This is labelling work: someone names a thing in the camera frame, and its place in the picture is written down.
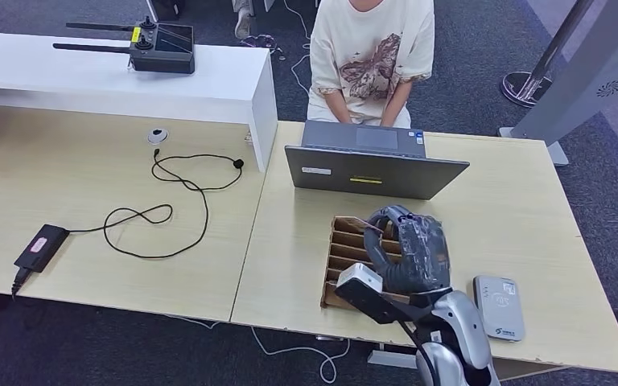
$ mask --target small round device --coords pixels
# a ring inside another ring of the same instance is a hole
[[[148,133],[148,142],[152,145],[159,145],[167,139],[169,132],[166,129],[152,129]]]

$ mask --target white device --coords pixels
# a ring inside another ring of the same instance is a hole
[[[159,145],[160,143],[164,142],[165,139],[167,139],[168,135],[169,132],[167,132],[167,129],[152,129],[148,133],[148,142],[151,145]]]
[[[515,281],[480,275],[473,280],[473,287],[487,335],[514,342],[523,340],[525,322]]]
[[[340,287],[352,279],[357,279],[363,284],[366,284],[370,288],[376,290],[379,294],[382,294],[382,277],[366,265],[356,263],[342,271],[340,276],[337,278],[337,286]]]

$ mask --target desk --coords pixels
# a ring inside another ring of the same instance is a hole
[[[265,170],[278,127],[269,50],[197,45],[196,72],[187,75],[130,71],[128,55],[56,50],[53,43],[129,45],[0,34],[1,106],[241,123]]]
[[[170,130],[164,155],[253,157],[244,125],[0,108],[0,293],[44,223],[93,227],[116,207],[168,202],[170,224],[132,221],[110,236],[160,253],[199,233],[200,197],[150,176],[154,147],[145,136],[154,127]],[[212,222],[194,249],[142,261],[111,250],[100,233],[71,236],[21,294],[407,346],[397,326],[319,307],[332,217],[402,203],[443,221],[455,288],[470,291],[478,274],[520,286],[527,335],[492,341],[501,379],[573,366],[618,372],[618,326],[542,142],[428,133],[430,157],[471,166],[422,202],[295,190],[283,146],[298,144],[302,127],[281,124],[266,177],[246,164],[236,186],[208,195]],[[204,186],[234,176],[210,161],[173,167]]]
[[[443,222],[456,289],[472,291],[479,274],[520,287],[525,340],[492,340],[502,379],[573,366],[618,372],[618,326],[543,142],[426,133],[429,157],[471,165],[423,202],[295,190],[283,147],[299,144],[302,127],[282,123],[276,135],[231,322],[410,345],[398,325],[319,307],[333,216],[401,203]]]
[[[230,319],[264,178],[244,140],[244,125],[0,107],[0,293],[9,293],[13,261],[45,223],[93,228],[116,207],[171,203],[175,213],[169,223],[133,220],[112,228],[110,239],[145,254],[170,253],[195,241],[204,221],[200,194],[150,175],[154,147],[146,135],[155,127],[170,133],[161,156],[214,153],[247,162],[236,185],[208,193],[210,223],[203,242],[170,259],[144,261],[114,252],[102,232],[70,236],[20,294]],[[165,165],[203,187],[220,186],[237,175],[224,160]]]

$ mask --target power adapter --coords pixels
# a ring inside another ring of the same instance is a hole
[[[20,269],[15,275],[13,286],[10,289],[13,298],[15,298],[15,295],[20,291],[20,288],[22,288],[32,272],[43,272],[43,269],[46,268],[48,262],[58,252],[58,249],[60,249],[60,246],[65,242],[69,234],[70,232],[67,229],[56,227],[55,225],[45,224],[41,227],[14,263]]]

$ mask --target cardboard box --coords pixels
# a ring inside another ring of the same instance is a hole
[[[364,229],[368,226],[370,225],[356,217],[339,216],[333,219],[330,249],[326,260],[326,275],[323,280],[323,296],[321,297],[323,308],[334,306],[355,310],[352,305],[335,295],[335,287],[340,273],[355,263],[363,263],[375,270],[364,249]],[[392,232],[389,229],[386,229],[383,234],[382,248],[391,261],[402,258],[399,241],[393,239]],[[408,296],[388,293],[386,288],[385,294],[388,294],[394,300],[409,302]]]

